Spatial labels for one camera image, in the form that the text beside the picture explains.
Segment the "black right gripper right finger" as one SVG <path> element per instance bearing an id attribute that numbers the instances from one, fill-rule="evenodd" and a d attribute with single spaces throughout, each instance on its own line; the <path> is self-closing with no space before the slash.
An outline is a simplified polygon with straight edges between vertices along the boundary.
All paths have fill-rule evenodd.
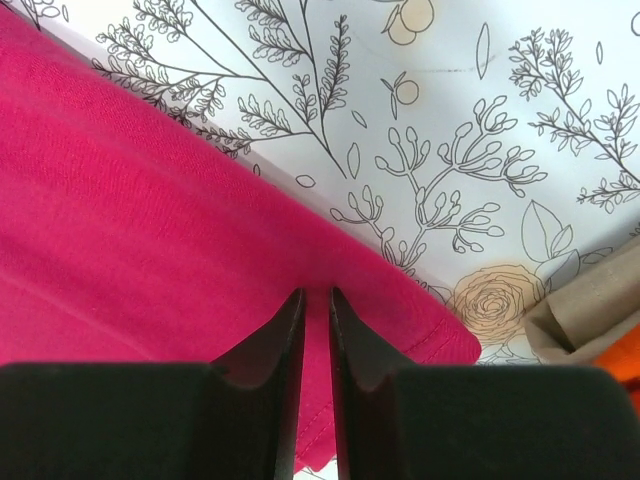
<path id="1" fill-rule="evenodd" d="M 343 479 L 635 479 L 639 418 L 606 371 L 424 366 L 330 301 Z"/>

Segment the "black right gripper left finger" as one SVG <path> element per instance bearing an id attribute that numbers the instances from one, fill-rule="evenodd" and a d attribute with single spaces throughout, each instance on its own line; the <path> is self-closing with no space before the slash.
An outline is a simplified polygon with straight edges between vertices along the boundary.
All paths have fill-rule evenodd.
<path id="1" fill-rule="evenodd" d="M 5 479 L 290 479 L 306 299 L 209 363 L 13 363 Z"/>

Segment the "magenta t shirt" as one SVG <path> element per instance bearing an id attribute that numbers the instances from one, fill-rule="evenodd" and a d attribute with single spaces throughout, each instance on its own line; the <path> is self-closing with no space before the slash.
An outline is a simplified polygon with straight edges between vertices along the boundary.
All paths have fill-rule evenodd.
<path id="1" fill-rule="evenodd" d="M 478 340 L 338 227 L 1 12 L 1 359 L 207 361 L 307 293 L 295 465 L 336 450 L 329 292 L 421 364 Z"/>

